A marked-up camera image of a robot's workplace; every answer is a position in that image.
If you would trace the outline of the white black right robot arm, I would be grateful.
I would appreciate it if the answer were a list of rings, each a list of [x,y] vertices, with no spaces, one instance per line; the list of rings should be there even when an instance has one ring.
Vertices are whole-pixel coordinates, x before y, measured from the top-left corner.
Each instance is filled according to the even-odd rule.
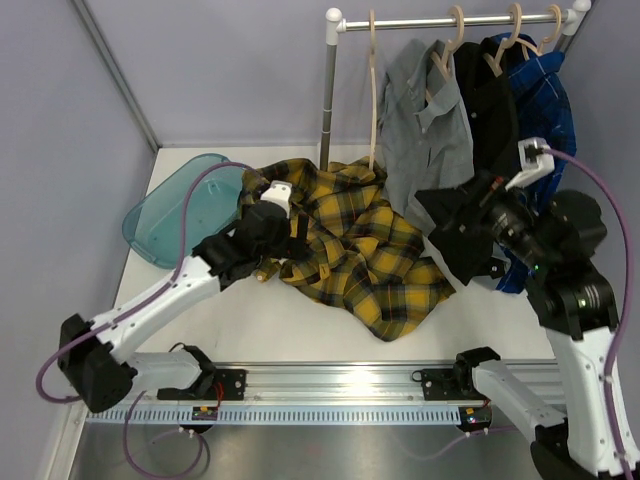
[[[538,213],[488,173],[415,197],[434,221],[430,242],[460,282],[477,274],[494,245],[527,267],[527,300],[554,353],[565,407],[548,405],[488,347],[458,354],[455,390],[501,410],[527,439],[545,479],[637,478],[639,450],[608,361],[623,322],[610,283],[592,262],[607,234],[596,200],[562,190]]]

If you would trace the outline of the yellow plaid shirt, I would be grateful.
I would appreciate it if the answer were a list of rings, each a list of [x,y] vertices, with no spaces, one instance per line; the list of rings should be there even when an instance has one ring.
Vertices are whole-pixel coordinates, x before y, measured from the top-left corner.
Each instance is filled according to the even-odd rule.
[[[306,256],[265,259],[257,278],[277,277],[391,342],[413,332],[455,289],[425,255],[422,233],[384,199],[386,178],[368,158],[326,170],[294,158],[244,173],[239,202],[256,203],[274,181],[290,183],[290,225],[308,223]]]

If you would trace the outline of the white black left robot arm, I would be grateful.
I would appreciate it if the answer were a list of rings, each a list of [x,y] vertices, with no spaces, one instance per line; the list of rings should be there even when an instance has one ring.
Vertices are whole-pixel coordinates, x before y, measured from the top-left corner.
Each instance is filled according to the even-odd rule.
[[[203,239],[171,274],[123,307],[91,320],[67,318],[60,329],[59,370],[93,413],[134,392],[205,398],[218,375],[201,349],[145,353],[140,346],[197,303],[249,277],[263,260],[305,258],[308,225],[307,215],[290,220],[270,201],[244,208],[241,219]]]

